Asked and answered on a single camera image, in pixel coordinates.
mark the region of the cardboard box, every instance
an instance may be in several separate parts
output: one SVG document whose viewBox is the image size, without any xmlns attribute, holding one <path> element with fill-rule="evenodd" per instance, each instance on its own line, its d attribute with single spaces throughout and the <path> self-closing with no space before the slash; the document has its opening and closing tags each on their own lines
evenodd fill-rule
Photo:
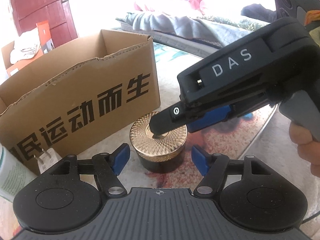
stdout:
<svg viewBox="0 0 320 240">
<path fill-rule="evenodd" d="M 3 57 L 3 61 L 4 61 L 4 66 L 5 66 L 5 69 L 7 70 L 9 77 L 11 77 L 13 74 L 17 73 L 19 70 L 21 70 L 26 65 L 28 65 L 29 63 L 31 63 L 35 59 L 39 58 L 43 54 L 46 54 L 50 50 L 54 49 L 54 45 L 53 45 L 53 42 L 51 39 L 51 34 L 50 34 L 49 22 L 44 21 L 44 22 L 37 23 L 36 27 L 38 28 L 38 34 L 39 34 L 41 48 L 39 49 L 39 51 L 35 54 L 35 56 L 33 58 L 22 59 L 12 65 L 10 62 L 10 53 L 13 50 L 14 41 L 5 45 L 1 49 L 2 57 Z"/>
<path fill-rule="evenodd" d="M 0 86 L 0 142 L 39 174 L 41 149 L 79 154 L 160 106 L 150 36 L 101 30 L 34 60 Z"/>
</svg>

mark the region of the knurled gold lid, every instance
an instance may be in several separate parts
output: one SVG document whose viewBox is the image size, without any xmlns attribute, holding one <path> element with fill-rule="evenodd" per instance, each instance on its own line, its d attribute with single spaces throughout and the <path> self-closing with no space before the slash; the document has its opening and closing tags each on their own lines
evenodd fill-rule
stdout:
<svg viewBox="0 0 320 240">
<path fill-rule="evenodd" d="M 134 122 L 130 130 L 130 141 L 142 158 L 151 162 L 164 162 L 181 152 L 188 132 L 184 125 L 163 135 L 154 135 L 150 131 L 149 122 L 157 113 L 151 112 Z"/>
</svg>

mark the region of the ribbed black surface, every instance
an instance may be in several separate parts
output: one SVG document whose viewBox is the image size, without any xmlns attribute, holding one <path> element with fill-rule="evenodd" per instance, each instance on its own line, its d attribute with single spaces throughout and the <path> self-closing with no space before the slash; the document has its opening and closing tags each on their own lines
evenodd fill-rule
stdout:
<svg viewBox="0 0 320 240">
<path fill-rule="evenodd" d="M 121 199 L 107 201 L 89 224 L 60 235 L 21 232 L 17 240 L 304 240 L 293 229 L 258 234 L 226 220 L 211 200 L 197 199 L 188 189 L 133 188 Z"/>
</svg>

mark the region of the screw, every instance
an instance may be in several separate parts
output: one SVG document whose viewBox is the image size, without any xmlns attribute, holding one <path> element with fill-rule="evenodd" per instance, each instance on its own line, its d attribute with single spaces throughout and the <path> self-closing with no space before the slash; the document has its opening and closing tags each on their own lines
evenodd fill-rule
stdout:
<svg viewBox="0 0 320 240">
<path fill-rule="evenodd" d="M 201 186 L 201 187 L 197 188 L 197 191 L 200 194 L 210 194 L 212 192 L 212 188 L 210 188 L 208 186 Z"/>
<path fill-rule="evenodd" d="M 111 187 L 109 188 L 108 192 L 112 195 L 119 195 L 124 192 L 124 189 L 121 187 Z"/>
<path fill-rule="evenodd" d="M 174 113 L 175 115 L 178 115 L 179 112 L 180 112 L 180 109 L 179 109 L 178 107 L 175 107 L 175 108 L 173 109 L 173 113 Z"/>
</svg>

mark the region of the hand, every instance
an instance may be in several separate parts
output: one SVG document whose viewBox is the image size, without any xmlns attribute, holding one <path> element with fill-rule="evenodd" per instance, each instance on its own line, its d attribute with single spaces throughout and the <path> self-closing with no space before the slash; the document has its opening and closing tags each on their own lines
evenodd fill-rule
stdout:
<svg viewBox="0 0 320 240">
<path fill-rule="evenodd" d="M 320 142 L 312 139 L 311 132 L 304 127 L 290 124 L 290 139 L 298 144 L 298 155 L 300 158 L 311 163 L 311 173 L 320 177 Z"/>
</svg>

